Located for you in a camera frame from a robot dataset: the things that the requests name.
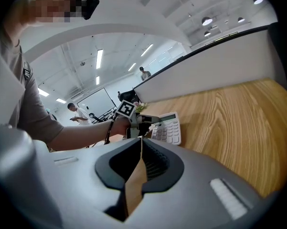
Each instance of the calculator display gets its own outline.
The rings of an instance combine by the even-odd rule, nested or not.
[[[160,120],[161,120],[161,122],[163,122],[163,121],[172,120],[172,119],[175,119],[175,118],[176,118],[176,116],[173,114],[173,115],[169,115],[169,116],[160,118]]]

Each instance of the whiteboard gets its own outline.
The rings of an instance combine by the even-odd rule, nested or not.
[[[96,117],[100,117],[112,108],[115,108],[115,104],[104,88],[84,98],[77,105],[84,109],[87,114],[94,113]]]

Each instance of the white shirt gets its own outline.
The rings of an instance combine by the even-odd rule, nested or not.
[[[76,117],[82,117],[82,118],[87,119],[87,120],[78,120],[80,125],[92,125],[90,121],[90,117],[88,116],[88,114],[86,113],[84,109],[77,108],[75,115]]]

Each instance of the wood grain surface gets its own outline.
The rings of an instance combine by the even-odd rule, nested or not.
[[[287,179],[287,91],[270,79],[150,103],[142,114],[179,115],[181,147],[218,160],[266,197]],[[127,182],[129,214],[140,203],[138,166]]]

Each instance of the calculator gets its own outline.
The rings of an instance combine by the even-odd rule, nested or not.
[[[160,122],[155,123],[151,138],[175,145],[180,145],[181,127],[177,112],[167,113],[159,116]]]

